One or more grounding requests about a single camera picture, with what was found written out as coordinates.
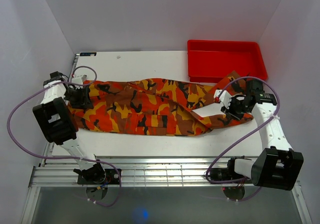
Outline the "orange camouflage trousers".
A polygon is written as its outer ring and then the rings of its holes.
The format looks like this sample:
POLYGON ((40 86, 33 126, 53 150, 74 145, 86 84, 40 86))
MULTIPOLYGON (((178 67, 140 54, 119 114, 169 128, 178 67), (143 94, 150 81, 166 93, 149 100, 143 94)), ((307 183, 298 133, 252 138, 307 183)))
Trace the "orange camouflage trousers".
POLYGON ((252 121, 251 114, 235 120, 225 114, 201 117, 196 109, 215 102, 215 91, 245 92, 245 80, 231 72, 214 86, 152 78, 131 82, 95 81, 89 86, 91 109, 68 108, 79 128, 120 134, 198 136, 214 129, 252 121))

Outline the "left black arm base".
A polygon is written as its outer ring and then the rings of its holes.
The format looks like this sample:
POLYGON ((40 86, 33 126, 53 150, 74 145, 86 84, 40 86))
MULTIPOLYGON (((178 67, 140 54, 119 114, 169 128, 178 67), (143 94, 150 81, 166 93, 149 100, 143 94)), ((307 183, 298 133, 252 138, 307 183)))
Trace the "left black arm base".
POLYGON ((117 185, 120 183, 122 169, 117 169, 119 173, 117 173, 113 168, 105 168, 104 170, 106 172, 106 178, 104 182, 97 183, 94 181, 87 181, 82 176, 78 175, 76 183, 80 185, 102 185, 105 182, 107 182, 109 185, 117 185))

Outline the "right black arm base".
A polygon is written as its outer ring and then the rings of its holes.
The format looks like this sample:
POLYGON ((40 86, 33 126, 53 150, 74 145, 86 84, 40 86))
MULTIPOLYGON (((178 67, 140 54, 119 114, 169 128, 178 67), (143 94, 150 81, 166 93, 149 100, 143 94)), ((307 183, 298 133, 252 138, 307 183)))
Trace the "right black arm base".
POLYGON ((212 168, 204 172, 204 178, 210 184, 244 184, 251 183, 248 177, 229 171, 227 168, 212 168))

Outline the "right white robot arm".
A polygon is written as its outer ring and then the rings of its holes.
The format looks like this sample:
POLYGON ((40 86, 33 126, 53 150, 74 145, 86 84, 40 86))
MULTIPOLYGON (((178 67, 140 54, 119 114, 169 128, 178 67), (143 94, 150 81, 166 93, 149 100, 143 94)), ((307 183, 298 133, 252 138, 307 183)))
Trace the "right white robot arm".
POLYGON ((221 110, 229 117, 240 120, 251 114, 257 123, 262 152, 255 159, 233 157, 228 161, 226 177, 238 182, 243 177, 255 186, 292 190, 303 165, 303 155, 293 150, 283 132, 278 111, 280 101, 275 93, 267 93, 262 81, 247 81, 244 94, 231 95, 224 90, 219 94, 221 110))

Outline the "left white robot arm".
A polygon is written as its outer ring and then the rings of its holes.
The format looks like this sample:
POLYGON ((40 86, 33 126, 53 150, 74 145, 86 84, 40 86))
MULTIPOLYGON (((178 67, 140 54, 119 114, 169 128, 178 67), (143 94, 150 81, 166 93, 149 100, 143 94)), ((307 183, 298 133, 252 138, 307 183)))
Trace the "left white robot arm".
POLYGON ((50 73, 50 79, 43 84, 43 100, 32 111, 46 140, 61 146, 76 158, 79 168, 74 172, 86 181, 100 184, 106 180, 106 171, 100 163, 93 162, 95 155, 86 151, 77 138, 79 125, 66 104, 68 101, 71 107, 80 110, 93 108, 89 88, 84 86, 86 79, 86 75, 78 76, 75 84, 68 85, 64 74, 58 71, 50 73))

